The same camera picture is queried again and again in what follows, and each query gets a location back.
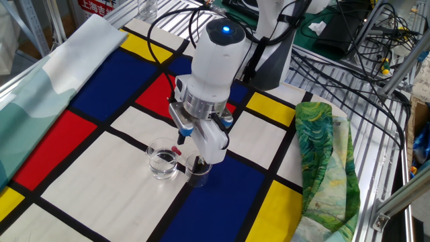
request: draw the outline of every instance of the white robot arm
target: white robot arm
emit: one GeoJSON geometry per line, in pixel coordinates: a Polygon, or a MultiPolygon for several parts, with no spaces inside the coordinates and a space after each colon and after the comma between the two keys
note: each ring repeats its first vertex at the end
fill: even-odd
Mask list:
{"type": "MultiPolygon", "coordinates": [[[[261,42],[264,37],[266,41],[279,41],[268,44],[260,55],[251,59],[254,62],[254,66],[250,64],[254,72],[251,85],[262,90],[273,89],[286,78],[295,33],[292,25],[297,24],[309,1],[257,0],[260,16],[252,41],[261,42]]],[[[176,77],[175,99],[178,102],[170,104],[169,113],[179,129],[178,144],[191,136],[206,163],[224,160],[229,143],[225,130],[233,122],[226,103],[230,86],[250,45],[251,40],[239,24],[228,19],[213,20],[199,39],[191,75],[176,77]]],[[[253,44],[251,55],[256,49],[257,45],[253,44]]]]}
{"type": "Polygon", "coordinates": [[[230,86],[242,60],[245,31],[227,20],[211,21],[202,32],[191,64],[191,75],[176,77],[170,115],[182,136],[191,136],[209,164],[224,160],[225,128],[232,124],[226,109],[230,86]]]}

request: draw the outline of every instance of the water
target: water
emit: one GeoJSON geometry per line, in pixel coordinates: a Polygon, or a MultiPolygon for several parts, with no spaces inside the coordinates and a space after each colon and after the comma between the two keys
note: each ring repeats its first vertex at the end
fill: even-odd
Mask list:
{"type": "Polygon", "coordinates": [[[149,169],[157,179],[169,179],[177,169],[176,154],[173,151],[161,149],[153,151],[150,156],[149,169]]]}

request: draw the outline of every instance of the clear glass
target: clear glass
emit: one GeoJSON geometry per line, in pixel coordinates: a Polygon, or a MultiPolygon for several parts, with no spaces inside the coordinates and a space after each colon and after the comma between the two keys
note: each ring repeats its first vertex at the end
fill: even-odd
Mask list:
{"type": "Polygon", "coordinates": [[[170,138],[154,140],[146,150],[149,169],[157,179],[169,179],[176,174],[177,159],[180,151],[176,142],[170,138]]]}
{"type": "Polygon", "coordinates": [[[206,184],[212,164],[207,164],[199,153],[193,152],[185,160],[185,174],[188,184],[193,188],[200,188],[206,184]]]}
{"type": "Polygon", "coordinates": [[[141,20],[154,20],[157,18],[157,0],[137,0],[138,16],[141,20]]]}

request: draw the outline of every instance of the white paper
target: white paper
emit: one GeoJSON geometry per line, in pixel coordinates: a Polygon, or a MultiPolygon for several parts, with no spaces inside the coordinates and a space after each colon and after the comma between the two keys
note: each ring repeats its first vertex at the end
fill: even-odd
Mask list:
{"type": "Polygon", "coordinates": [[[310,30],[316,33],[317,36],[320,36],[321,32],[323,32],[324,28],[326,26],[326,23],[321,21],[319,24],[313,23],[309,25],[310,30]]]}

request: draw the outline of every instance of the green patterned cloth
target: green patterned cloth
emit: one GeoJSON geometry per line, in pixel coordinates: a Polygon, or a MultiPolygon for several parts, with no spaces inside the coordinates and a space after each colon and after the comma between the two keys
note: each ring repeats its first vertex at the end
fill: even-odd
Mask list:
{"type": "Polygon", "coordinates": [[[292,241],[351,241],[360,207],[349,121],[331,106],[296,106],[302,154],[302,219],[292,241]]]}

